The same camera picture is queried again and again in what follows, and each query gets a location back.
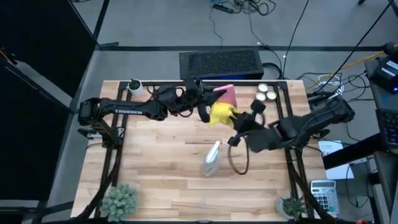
keyboard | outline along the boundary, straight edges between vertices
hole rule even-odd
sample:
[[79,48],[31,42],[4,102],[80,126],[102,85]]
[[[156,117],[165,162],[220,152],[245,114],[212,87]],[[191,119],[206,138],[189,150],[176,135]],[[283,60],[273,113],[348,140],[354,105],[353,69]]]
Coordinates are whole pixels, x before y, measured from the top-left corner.
[[225,75],[252,75],[261,79],[264,74],[257,49],[182,52],[179,55],[181,79]]
[[380,133],[387,146],[398,146],[398,111],[376,110]]

succulent plant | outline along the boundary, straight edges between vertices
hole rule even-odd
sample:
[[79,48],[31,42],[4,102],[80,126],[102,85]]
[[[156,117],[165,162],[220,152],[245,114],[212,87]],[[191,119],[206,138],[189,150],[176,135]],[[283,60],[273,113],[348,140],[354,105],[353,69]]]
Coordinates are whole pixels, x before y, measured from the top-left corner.
[[283,208],[286,214],[294,217],[295,220],[299,219],[301,213],[305,212],[304,207],[304,197],[300,197],[299,199],[296,198],[286,198],[283,200]]
[[141,86],[141,83],[138,80],[131,79],[131,82],[129,83],[129,88],[131,90],[136,90]]
[[137,192],[128,184],[111,187],[107,196],[102,199],[102,216],[108,217],[109,222],[118,222],[137,210]]

calculator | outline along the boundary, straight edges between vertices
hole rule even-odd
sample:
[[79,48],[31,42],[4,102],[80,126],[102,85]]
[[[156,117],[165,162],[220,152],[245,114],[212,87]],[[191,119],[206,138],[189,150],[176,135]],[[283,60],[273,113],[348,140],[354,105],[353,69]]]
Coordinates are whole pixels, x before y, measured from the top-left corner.
[[330,215],[336,215],[340,212],[337,201],[336,181],[314,180],[311,182],[311,193],[319,205]]

white paper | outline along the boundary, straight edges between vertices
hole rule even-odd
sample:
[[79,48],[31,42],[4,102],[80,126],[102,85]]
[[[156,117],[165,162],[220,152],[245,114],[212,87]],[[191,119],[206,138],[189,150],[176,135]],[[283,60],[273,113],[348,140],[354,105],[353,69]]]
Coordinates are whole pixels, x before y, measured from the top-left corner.
[[[323,156],[326,156],[332,152],[339,151],[340,149],[343,148],[343,145],[341,144],[341,141],[319,141],[319,149],[322,151]],[[349,164],[344,164],[332,169],[326,170],[326,177],[328,180],[341,180],[341,179],[353,179],[354,174],[351,169],[348,171],[347,174],[347,169],[349,167]]]

yellow cloth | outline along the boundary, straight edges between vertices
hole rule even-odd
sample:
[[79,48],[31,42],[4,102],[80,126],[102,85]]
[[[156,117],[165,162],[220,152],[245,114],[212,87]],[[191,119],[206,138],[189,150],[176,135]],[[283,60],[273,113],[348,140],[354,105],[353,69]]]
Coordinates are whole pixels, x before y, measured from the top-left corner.
[[236,118],[233,113],[240,113],[234,105],[216,102],[213,104],[209,112],[210,125],[221,123],[233,128],[234,124],[231,118]]

